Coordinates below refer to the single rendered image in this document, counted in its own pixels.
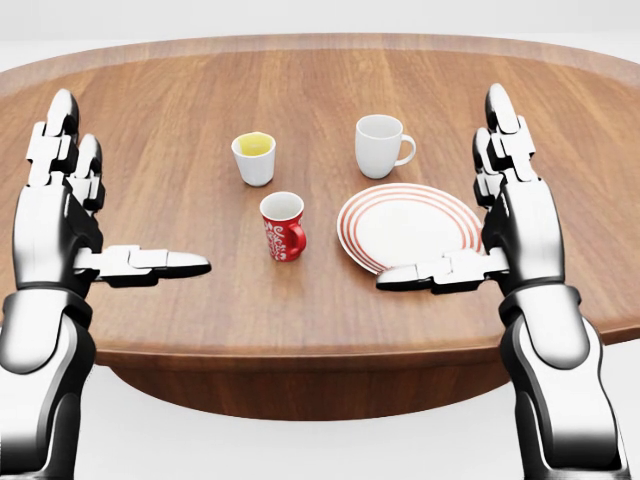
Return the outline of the white cup with yellow inside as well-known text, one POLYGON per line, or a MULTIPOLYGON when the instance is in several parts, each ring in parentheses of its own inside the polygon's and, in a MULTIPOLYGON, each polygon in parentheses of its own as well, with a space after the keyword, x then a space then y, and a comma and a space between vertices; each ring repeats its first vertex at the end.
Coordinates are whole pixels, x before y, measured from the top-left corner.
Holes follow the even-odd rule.
POLYGON ((242 180, 262 187, 274 177, 276 141, 266 133, 251 132, 236 137, 231 149, 242 180))

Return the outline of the white plate with red rings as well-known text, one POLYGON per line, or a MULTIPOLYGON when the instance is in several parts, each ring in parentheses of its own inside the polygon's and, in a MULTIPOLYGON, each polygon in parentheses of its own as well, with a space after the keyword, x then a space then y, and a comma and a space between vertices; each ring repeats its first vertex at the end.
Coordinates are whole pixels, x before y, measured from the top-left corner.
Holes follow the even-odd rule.
POLYGON ((365 189, 345 202, 336 221, 345 252, 373 274, 457 250, 482 253, 481 228, 461 200, 414 183, 365 189))

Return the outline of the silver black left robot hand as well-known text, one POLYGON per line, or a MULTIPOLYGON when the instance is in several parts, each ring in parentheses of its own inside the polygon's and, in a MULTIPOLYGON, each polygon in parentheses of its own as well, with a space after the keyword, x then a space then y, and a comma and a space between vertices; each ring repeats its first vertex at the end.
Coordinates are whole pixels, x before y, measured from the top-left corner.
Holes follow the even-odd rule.
POLYGON ((79 124, 76 99, 61 89, 46 120, 33 128, 29 177, 13 227, 17 287, 63 288, 84 296, 93 282, 153 286, 161 279, 208 273, 210 262, 197 254, 104 246, 96 218, 106 193, 102 149, 95 136, 79 133, 79 124))

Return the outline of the red patterned mug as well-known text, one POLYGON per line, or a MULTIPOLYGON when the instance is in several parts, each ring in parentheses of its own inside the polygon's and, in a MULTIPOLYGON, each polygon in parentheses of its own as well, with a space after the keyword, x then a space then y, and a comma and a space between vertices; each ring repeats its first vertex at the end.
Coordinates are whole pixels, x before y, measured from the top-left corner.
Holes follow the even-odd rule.
POLYGON ((300 225, 304 201, 288 191, 267 195, 260 203, 265 233, 271 257, 278 262, 296 260, 307 245, 300 225))

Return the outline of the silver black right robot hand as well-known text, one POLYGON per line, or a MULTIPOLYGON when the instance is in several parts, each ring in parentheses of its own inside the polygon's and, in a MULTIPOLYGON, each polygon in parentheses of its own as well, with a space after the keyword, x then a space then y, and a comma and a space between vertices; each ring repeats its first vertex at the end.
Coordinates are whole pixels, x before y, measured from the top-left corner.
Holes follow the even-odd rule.
POLYGON ((483 252, 443 254, 431 262, 392 267, 378 275, 386 291, 472 291, 486 280, 503 293, 526 285, 563 282, 564 244, 548 184, 531 165, 536 149, 526 120, 505 88, 494 83, 485 98, 486 126, 473 137, 474 195, 486 209, 483 252))

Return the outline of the round wooden table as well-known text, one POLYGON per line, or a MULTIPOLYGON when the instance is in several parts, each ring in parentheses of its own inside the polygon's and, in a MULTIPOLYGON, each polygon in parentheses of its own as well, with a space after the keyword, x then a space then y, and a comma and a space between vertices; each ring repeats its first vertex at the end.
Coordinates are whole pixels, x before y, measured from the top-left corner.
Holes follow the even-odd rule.
POLYGON ((502 84, 536 147, 561 219, 567 281, 609 344, 640 338, 640 64, 585 50, 480 37, 324 34, 217 37, 112 47, 0 73, 0 303, 33 125, 66 88, 103 151, 106 245, 193 252, 209 273, 153 287, 96 283, 97 360, 189 408, 335 420, 425 410, 507 380, 502 299, 377 289, 342 249, 342 205, 370 186, 357 120, 399 118, 417 154, 394 182, 475 202, 472 137, 502 84), (276 141, 273 179, 245 183, 231 144, 276 141), (269 252, 269 194, 304 201, 307 245, 269 252))

